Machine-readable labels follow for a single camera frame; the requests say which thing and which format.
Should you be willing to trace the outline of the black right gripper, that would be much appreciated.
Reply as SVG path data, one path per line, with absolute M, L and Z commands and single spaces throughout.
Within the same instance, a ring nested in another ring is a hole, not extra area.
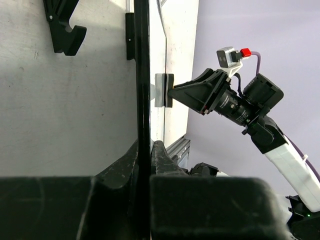
M 226 72 L 207 68 L 195 79 L 174 85 L 167 95 L 201 115 L 215 111 L 239 126 L 246 126 L 263 109 L 270 111 L 282 100 L 284 92 L 259 73 L 239 96 L 230 88 Z

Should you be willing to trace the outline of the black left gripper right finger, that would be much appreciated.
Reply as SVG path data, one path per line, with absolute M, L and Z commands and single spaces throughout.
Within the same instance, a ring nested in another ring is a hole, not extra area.
M 277 198 L 258 178 L 187 175 L 153 143 L 149 179 L 154 240 L 287 240 Z

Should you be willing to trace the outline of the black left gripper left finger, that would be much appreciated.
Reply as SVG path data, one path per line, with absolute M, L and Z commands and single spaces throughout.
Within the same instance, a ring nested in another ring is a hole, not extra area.
M 95 176 L 2 177 L 3 240 L 135 240 L 128 209 L 138 143 Z

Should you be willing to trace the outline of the black framed whiteboard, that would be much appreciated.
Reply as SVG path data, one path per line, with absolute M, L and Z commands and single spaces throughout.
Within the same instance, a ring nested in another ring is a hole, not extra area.
M 0 179 L 93 177 L 138 144 L 128 217 L 150 228 L 151 82 L 162 74 L 161 3 L 134 2 L 127 60 L 125 0 L 79 0 L 69 24 L 87 28 L 75 56 L 55 53 L 43 0 L 0 3 Z

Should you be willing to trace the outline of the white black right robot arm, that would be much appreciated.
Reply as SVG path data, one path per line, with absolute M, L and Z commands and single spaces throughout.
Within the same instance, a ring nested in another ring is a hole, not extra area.
M 199 77 L 181 84 L 170 74 L 165 85 L 167 107 L 178 101 L 206 115 L 216 112 L 242 126 L 258 150 L 277 168 L 295 190 L 288 196 L 290 217 L 286 224 L 297 240 L 320 237 L 320 176 L 308 156 L 268 116 L 284 97 L 271 80 L 257 73 L 245 88 L 233 90 L 231 77 L 222 69 L 206 69 Z

